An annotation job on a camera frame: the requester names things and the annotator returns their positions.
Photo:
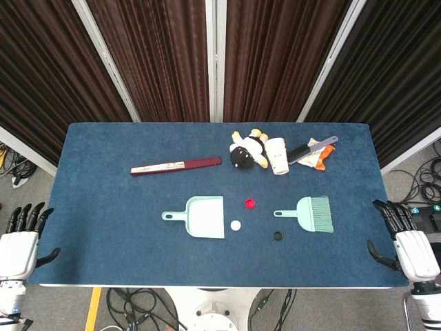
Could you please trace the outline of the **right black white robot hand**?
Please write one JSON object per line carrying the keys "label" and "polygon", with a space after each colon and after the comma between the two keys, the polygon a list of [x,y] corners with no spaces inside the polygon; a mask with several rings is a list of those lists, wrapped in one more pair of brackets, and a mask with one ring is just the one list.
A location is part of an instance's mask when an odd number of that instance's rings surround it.
{"label": "right black white robot hand", "polygon": [[401,272],[414,283],[435,280],[440,274],[440,266],[426,234],[417,229],[410,211],[399,203],[378,199],[373,201],[373,206],[381,213],[396,250],[394,260],[386,258],[368,240],[367,249],[374,260]]}

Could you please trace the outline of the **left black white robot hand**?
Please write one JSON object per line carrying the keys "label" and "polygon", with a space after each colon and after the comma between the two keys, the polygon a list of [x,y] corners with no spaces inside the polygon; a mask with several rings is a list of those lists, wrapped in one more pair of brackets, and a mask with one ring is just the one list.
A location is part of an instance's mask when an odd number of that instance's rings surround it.
{"label": "left black white robot hand", "polygon": [[44,257],[38,256],[39,242],[48,217],[54,211],[44,210],[44,202],[27,204],[13,210],[1,235],[1,281],[25,281],[41,266],[54,261],[61,252],[55,248]]}

